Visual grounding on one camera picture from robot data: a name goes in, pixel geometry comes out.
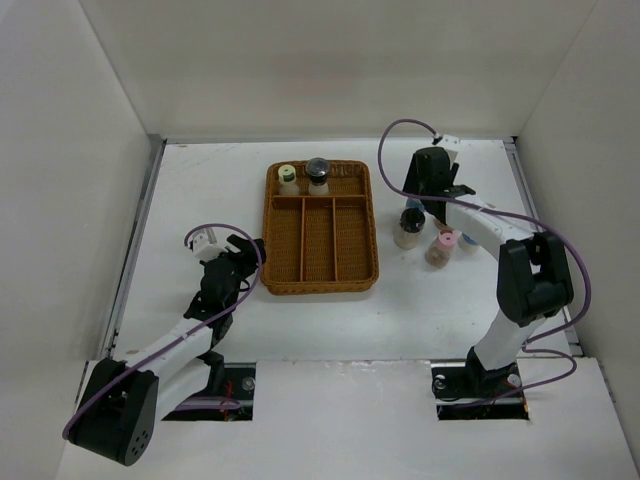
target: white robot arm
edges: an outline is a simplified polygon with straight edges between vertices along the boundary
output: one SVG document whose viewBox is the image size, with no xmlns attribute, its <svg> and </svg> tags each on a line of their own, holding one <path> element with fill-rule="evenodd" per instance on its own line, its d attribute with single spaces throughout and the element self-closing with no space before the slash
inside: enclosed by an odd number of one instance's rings
<svg viewBox="0 0 640 480">
<path fill-rule="evenodd" d="M 71 443 L 122 465 L 132 465 L 149 445 L 156 422 L 193 394 L 218 390 L 224 358 L 212 349 L 233 322 L 233 306 L 243 291 L 242 284 L 248 285 L 247 278 L 258 268 L 258 253 L 261 259 L 266 258 L 260 239 L 253 241 L 259 252 L 251 242 L 235 235 L 227 240 L 237 251 L 218 247 L 212 232 L 195 235 L 191 249 L 204 266 L 204 276 L 185 318 L 144 350 L 96 364 L 80 408 L 89 405 L 90 399 L 125 371 L 129 374 L 75 420 L 68 432 Z M 218 320 L 198 328 L 216 315 L 220 315 Z"/>
<path fill-rule="evenodd" d="M 526 340 L 573 300 L 573 286 L 559 238 L 491 215 L 494 207 L 475 191 L 454 185 L 457 171 L 458 164 L 451 163 L 445 149 L 418 150 L 403 191 L 424 197 L 421 203 L 428 213 L 471 237 L 498 261 L 500 310 L 469 351 L 463 371 L 454 372 L 446 388 L 447 396 L 490 399 L 506 381 Z"/>
</svg>

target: white panel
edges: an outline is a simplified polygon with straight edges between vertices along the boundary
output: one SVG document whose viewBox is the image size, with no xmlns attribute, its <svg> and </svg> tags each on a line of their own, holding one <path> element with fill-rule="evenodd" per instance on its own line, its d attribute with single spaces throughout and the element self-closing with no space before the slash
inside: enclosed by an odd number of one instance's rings
<svg viewBox="0 0 640 480">
<path fill-rule="evenodd" d="M 525 383 L 566 360 L 521 360 Z M 531 391 L 531 421 L 440 422 L 428 362 L 261 362 L 252 422 L 160 422 L 124 468 L 67 445 L 59 480 L 637 480 L 598 364 Z"/>
<path fill-rule="evenodd" d="M 518 141 L 540 215 L 575 240 L 593 276 L 578 333 L 604 364 L 636 461 L 639 46 L 640 3 L 600 0 Z"/>
<path fill-rule="evenodd" d="M 82 0 L 147 131 L 518 134 L 594 0 Z"/>
<path fill-rule="evenodd" d="M 425 137 L 388 142 L 385 165 L 396 185 L 402 185 L 413 152 L 428 143 Z M 223 222 L 261 235 L 269 165 L 322 156 L 362 160 L 369 166 L 378 282 L 362 293 L 290 296 L 271 295 L 258 285 L 234 313 L 233 327 L 216 351 L 233 362 L 465 358 L 498 312 L 498 264 L 484 250 L 469 255 L 456 248 L 446 268 L 428 265 L 424 254 L 438 233 L 431 217 L 415 249 L 398 248 L 391 232 L 405 202 L 382 182 L 377 146 L 377 140 L 167 146 L 116 355 L 157 340 L 189 306 L 203 270 L 182 246 L 187 231 L 202 223 Z M 487 202 L 525 213 L 501 141 L 463 141 L 457 160 L 460 183 L 476 189 Z M 221 243 L 229 233 L 216 231 Z M 560 324 L 562 315 L 541 329 Z M 538 346 L 569 353 L 563 333 Z"/>
<path fill-rule="evenodd" d="M 148 142 L 76 0 L 0 23 L 0 465 L 55 474 L 96 351 Z"/>
</svg>

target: black clamp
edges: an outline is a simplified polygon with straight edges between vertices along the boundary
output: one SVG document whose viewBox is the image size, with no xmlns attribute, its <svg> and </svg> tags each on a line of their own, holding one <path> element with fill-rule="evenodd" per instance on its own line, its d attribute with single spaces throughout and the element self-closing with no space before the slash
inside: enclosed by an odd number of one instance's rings
<svg viewBox="0 0 640 480">
<path fill-rule="evenodd" d="M 442 147 L 427 147 L 416 151 L 402 187 L 405 193 L 433 197 L 456 198 L 475 195 L 466 185 L 454 185 L 459 164 L 451 165 L 449 154 Z M 422 200 L 425 210 L 440 222 L 447 223 L 447 206 L 443 201 Z"/>
<path fill-rule="evenodd" d="M 226 251 L 209 262 L 200 262 L 204 266 L 204 275 L 200 280 L 200 291 L 196 293 L 184 313 L 184 318 L 195 318 L 205 321 L 215 314 L 236 303 L 238 294 L 248 288 L 247 278 L 258 269 L 258 257 L 249 240 L 231 235 L 227 241 L 238 249 L 237 252 Z M 262 263 L 267 254 L 262 239 L 254 240 L 260 250 Z M 213 330 L 211 347 L 217 345 L 227 334 L 233 323 L 233 312 L 225 314 L 209 325 Z"/>
<path fill-rule="evenodd" d="M 531 265 L 540 266 L 533 273 Z M 573 300 L 573 285 L 564 244 L 551 232 L 525 240 L 508 240 L 500 247 L 498 304 L 520 327 L 552 317 Z"/>
</svg>

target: woven basket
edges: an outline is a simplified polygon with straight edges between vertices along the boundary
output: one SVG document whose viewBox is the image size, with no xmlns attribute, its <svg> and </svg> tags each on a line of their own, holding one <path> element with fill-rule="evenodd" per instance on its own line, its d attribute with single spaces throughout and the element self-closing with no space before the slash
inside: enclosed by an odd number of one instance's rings
<svg viewBox="0 0 640 480">
<path fill-rule="evenodd" d="M 362 292 L 378 279 L 369 169 L 330 160 L 329 195 L 308 195 L 307 162 L 269 167 L 262 238 L 262 283 L 274 295 Z M 293 165 L 300 195 L 278 195 L 278 168 Z"/>
</svg>

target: bottle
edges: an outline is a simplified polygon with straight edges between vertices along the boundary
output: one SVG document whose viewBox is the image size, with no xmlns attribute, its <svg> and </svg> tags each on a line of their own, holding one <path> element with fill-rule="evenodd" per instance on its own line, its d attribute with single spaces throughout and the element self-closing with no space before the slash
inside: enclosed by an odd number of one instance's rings
<svg viewBox="0 0 640 480">
<path fill-rule="evenodd" d="M 312 158 L 307 162 L 309 175 L 309 195 L 328 195 L 329 161 L 324 158 Z"/>
<path fill-rule="evenodd" d="M 411 250 L 418 244 L 420 232 L 424 227 L 424 213 L 417 208 L 407 208 L 393 230 L 393 240 L 400 248 Z"/>
<path fill-rule="evenodd" d="M 436 268 L 446 266 L 451 260 L 451 252 L 457 239 L 455 232 L 440 232 L 425 254 L 427 262 Z"/>
<path fill-rule="evenodd" d="M 475 253 L 480 248 L 469 235 L 465 235 L 464 233 L 460 235 L 458 239 L 458 246 L 467 253 Z"/>
<path fill-rule="evenodd" d="M 300 187 L 296 182 L 296 169 L 292 165 L 283 165 L 278 169 L 280 195 L 300 195 Z"/>
</svg>

